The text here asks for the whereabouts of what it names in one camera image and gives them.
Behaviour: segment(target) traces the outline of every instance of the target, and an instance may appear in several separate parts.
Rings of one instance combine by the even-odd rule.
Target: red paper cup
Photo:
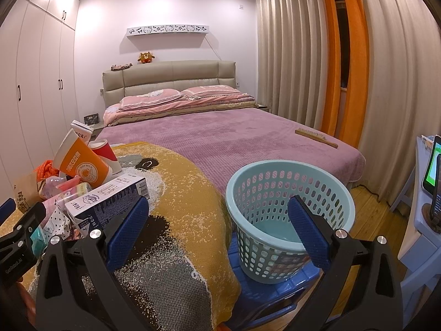
[[[119,173],[123,170],[120,162],[118,162],[118,159],[115,156],[115,153],[113,152],[112,148],[110,148],[107,139],[89,142],[89,148],[92,149],[96,155],[99,155],[103,162],[112,168],[113,174]]]

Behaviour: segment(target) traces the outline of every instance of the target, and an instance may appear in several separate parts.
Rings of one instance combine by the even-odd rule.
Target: wardrobe
[[[79,0],[17,0],[0,27],[0,204],[53,159],[74,119]]]

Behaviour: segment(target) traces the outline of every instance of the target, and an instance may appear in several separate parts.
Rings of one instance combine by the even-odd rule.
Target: headboard
[[[138,96],[164,88],[183,91],[190,87],[227,85],[236,87],[236,62],[166,61],[135,65],[103,73],[106,108],[125,96]]]

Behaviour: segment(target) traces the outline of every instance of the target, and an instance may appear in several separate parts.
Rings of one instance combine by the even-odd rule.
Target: orange curtain
[[[362,0],[345,0],[351,57],[345,114],[338,139],[358,147],[363,129],[369,81],[369,35]]]
[[[325,0],[328,22],[328,82],[321,131],[334,136],[340,105],[340,33],[334,0]]]

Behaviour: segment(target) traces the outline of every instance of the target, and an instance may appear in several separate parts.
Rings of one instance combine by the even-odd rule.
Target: light blue basket
[[[355,205],[349,191],[320,168],[272,160],[239,169],[228,182],[225,198],[238,228],[240,265],[256,281],[283,282],[309,261],[287,214],[294,195],[300,195],[333,229],[349,232],[354,224]]]

